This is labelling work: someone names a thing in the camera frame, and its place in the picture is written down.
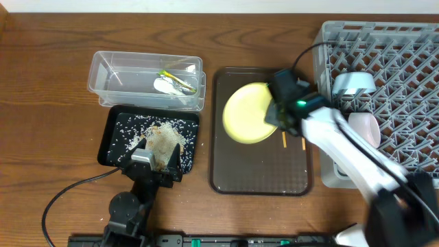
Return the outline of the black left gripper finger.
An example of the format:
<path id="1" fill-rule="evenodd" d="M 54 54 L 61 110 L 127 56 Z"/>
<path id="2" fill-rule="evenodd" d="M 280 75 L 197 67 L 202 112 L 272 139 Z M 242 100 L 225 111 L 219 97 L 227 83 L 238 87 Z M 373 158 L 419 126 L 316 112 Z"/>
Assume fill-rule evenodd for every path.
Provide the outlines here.
<path id="1" fill-rule="evenodd" d="M 146 147 L 146 143 L 147 143 L 147 141 L 146 141 L 146 139 L 145 138 L 142 138 L 133 148 L 132 148 L 132 151 L 134 152 L 134 151 L 136 151 L 137 149 L 140 149 L 140 150 L 144 150 L 145 149 L 145 147 Z"/>
<path id="2" fill-rule="evenodd" d="M 180 170 L 180 144 L 174 147 L 167 164 L 168 170 Z"/>

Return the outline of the rice food leftovers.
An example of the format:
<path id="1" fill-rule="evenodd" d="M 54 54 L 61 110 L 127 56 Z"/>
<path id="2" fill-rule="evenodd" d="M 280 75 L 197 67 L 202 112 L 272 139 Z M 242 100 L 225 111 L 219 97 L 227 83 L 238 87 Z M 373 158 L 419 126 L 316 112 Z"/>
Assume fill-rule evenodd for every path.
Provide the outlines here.
<path id="1" fill-rule="evenodd" d="M 191 171 L 199 124 L 196 121 L 121 113 L 106 152 L 110 166 L 120 164 L 139 141 L 146 140 L 145 149 L 153 152 L 156 169 L 165 171 L 176 145 L 180 146 L 180 166 L 184 174 Z"/>

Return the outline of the yellow round plate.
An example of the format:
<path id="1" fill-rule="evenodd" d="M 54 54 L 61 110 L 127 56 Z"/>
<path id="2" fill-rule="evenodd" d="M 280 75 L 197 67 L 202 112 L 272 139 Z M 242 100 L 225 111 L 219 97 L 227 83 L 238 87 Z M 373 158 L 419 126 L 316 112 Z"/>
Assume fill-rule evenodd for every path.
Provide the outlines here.
<path id="1" fill-rule="evenodd" d="M 238 143 L 253 144 L 268 138 L 277 127 L 267 123 L 265 116 L 272 95 L 264 82 L 253 82 L 236 90 L 222 113 L 227 135 Z"/>

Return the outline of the green snack wrapper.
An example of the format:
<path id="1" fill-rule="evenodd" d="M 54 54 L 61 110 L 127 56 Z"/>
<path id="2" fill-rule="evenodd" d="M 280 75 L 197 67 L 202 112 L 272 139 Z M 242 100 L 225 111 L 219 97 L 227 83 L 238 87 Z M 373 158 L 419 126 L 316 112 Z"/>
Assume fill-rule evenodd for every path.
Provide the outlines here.
<path id="1" fill-rule="evenodd" d="M 197 92 L 197 89 L 195 87 L 192 87 L 190 84 L 187 84 L 185 81 L 183 81 L 180 78 L 174 76 L 173 74 L 167 72 L 166 70 L 160 70 L 158 72 L 158 74 L 165 76 L 166 78 L 172 79 L 179 87 L 183 88 L 186 91 L 190 91 L 192 93 Z"/>

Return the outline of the blue bowl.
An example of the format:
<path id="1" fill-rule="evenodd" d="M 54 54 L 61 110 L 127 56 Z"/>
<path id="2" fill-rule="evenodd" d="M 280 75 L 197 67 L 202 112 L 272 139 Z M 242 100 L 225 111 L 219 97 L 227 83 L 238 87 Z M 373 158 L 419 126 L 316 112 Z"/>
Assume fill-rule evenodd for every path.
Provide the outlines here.
<path id="1" fill-rule="evenodd" d="M 332 87 L 333 95 L 354 95 L 364 89 L 364 93 L 376 91 L 373 76 L 367 72 L 349 72 L 339 74 Z"/>

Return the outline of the pink bowl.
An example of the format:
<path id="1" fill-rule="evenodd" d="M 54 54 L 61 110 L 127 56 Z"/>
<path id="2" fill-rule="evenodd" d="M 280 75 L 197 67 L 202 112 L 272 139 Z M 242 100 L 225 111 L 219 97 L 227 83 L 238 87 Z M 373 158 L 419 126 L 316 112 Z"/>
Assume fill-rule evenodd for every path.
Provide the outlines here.
<path id="1" fill-rule="evenodd" d="M 349 126 L 372 147 L 378 148 L 381 143 L 381 133 L 378 121 L 371 113 L 351 113 L 348 116 Z"/>

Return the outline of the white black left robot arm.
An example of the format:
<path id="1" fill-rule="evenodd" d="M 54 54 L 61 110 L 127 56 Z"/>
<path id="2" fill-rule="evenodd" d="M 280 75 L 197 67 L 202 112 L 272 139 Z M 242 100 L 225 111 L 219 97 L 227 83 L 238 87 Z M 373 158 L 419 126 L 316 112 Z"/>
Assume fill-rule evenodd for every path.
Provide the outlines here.
<path id="1" fill-rule="evenodd" d="M 180 145 L 172 150 L 167 171 L 152 168 L 154 153 L 145 149 L 145 139 L 128 152 L 119 165 L 121 173 L 134 184 L 130 191 L 118 193 L 109 204 L 110 219 L 100 246 L 154 246 L 153 234 L 146 232 L 147 219 L 161 187 L 172 188 L 182 180 Z"/>

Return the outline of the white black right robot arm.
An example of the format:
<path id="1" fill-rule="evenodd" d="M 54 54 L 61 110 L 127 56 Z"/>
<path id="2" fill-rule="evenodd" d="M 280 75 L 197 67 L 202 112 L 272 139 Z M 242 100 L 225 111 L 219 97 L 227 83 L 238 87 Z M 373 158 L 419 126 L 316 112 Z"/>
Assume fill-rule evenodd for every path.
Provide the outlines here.
<path id="1" fill-rule="evenodd" d="M 438 199 L 432 177 L 412 174 L 380 153 L 323 96 L 274 96 L 265 120 L 318 146 L 368 203 L 366 223 L 337 233 L 332 246 L 425 246 L 438 239 Z"/>

